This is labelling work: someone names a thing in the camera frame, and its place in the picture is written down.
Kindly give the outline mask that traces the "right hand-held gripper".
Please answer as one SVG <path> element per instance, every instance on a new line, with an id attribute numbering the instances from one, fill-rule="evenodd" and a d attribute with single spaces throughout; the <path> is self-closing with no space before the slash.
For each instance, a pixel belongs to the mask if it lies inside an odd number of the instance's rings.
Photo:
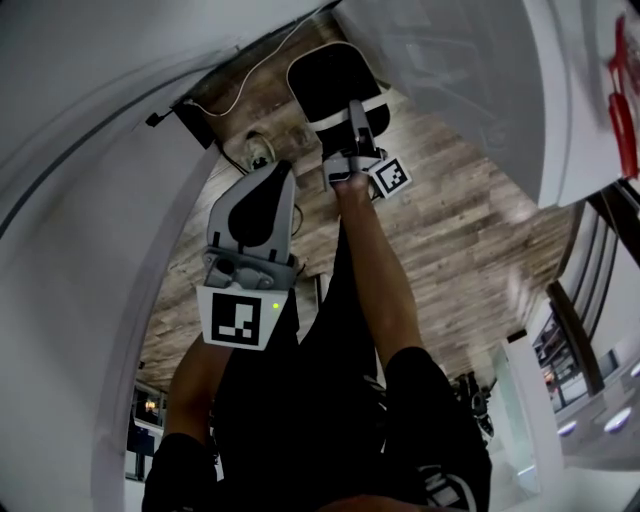
<path id="1" fill-rule="evenodd" d="M 373 136 L 366 111 L 359 100 L 351 100 L 349 119 L 357 155 L 337 152 L 323 160 L 325 187 L 346 182 L 356 174 L 369 177 L 375 193 L 388 199 L 412 183 L 407 167 L 398 157 L 389 155 L 383 148 L 373 145 Z"/>

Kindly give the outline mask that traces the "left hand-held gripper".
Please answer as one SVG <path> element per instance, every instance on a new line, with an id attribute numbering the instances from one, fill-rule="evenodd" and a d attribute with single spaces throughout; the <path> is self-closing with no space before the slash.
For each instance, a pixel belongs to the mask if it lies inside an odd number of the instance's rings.
<path id="1" fill-rule="evenodd" d="M 205 343 L 266 348 L 297 276 L 294 196 L 292 166 L 278 161 L 242 177 L 214 203 L 205 281 L 196 289 Z"/>

